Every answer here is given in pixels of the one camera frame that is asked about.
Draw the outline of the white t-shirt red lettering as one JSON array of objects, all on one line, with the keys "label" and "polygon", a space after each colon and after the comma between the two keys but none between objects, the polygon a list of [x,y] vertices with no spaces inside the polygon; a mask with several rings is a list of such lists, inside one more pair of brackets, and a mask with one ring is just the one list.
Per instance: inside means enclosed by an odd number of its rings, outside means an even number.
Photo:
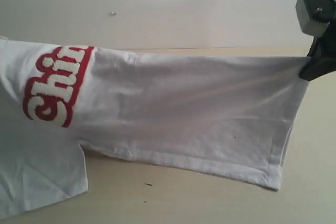
[{"label": "white t-shirt red lettering", "polygon": [[1,218],[88,190],[83,148],[279,189],[306,57],[1,41]]}]

